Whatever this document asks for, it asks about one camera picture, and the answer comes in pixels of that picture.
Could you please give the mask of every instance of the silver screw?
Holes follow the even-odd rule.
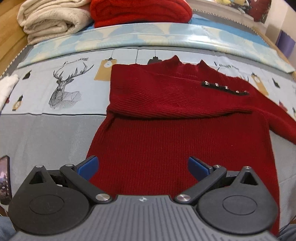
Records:
[[[191,199],[191,197],[186,194],[180,194],[176,197],[176,199],[180,202],[188,202]]]
[[[96,195],[96,200],[98,201],[108,201],[110,199],[110,196],[107,193],[100,193]]]

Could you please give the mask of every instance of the deer print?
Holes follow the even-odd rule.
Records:
[[[89,71],[93,65],[87,69],[87,65],[83,62],[84,69],[81,70],[78,73],[78,70],[76,68],[75,73],[70,74],[67,79],[63,80],[63,71],[58,74],[58,72],[64,67],[62,66],[57,71],[54,71],[53,76],[57,79],[58,87],[55,89],[55,91],[52,93],[52,96],[50,97],[50,100],[48,102],[49,106],[53,109],[59,108],[70,108],[74,106],[78,101],[81,100],[81,93],[79,91],[75,92],[67,92],[65,91],[65,87],[67,84],[71,83],[75,77],[85,74],[87,71]]]

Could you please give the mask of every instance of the folded red blanket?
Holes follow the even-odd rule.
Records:
[[[92,0],[95,28],[133,22],[187,23],[192,10],[185,0]]]
[[[204,82],[228,86],[209,88]],[[189,156],[228,170],[251,166],[279,204],[269,129],[296,143],[296,122],[248,82],[173,57],[150,65],[114,65],[110,105],[88,156],[91,182],[111,195],[176,194],[196,183]],[[278,220],[273,233],[278,232]]]

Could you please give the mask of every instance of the purple object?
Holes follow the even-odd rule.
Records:
[[[281,30],[276,41],[276,46],[287,58],[289,58],[293,52],[295,41],[287,33]]]

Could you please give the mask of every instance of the white fluffy fabric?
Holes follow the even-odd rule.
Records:
[[[19,9],[17,21],[21,27],[25,26],[31,14],[61,7],[80,7],[90,3],[91,0],[26,0]]]
[[[90,12],[80,8],[39,10],[31,14],[25,22],[24,32],[28,43],[36,44],[44,40],[77,33],[91,22]]]
[[[18,82],[18,80],[19,78],[17,74],[6,76],[0,80],[0,111],[5,105],[7,98],[9,97],[13,87]]]

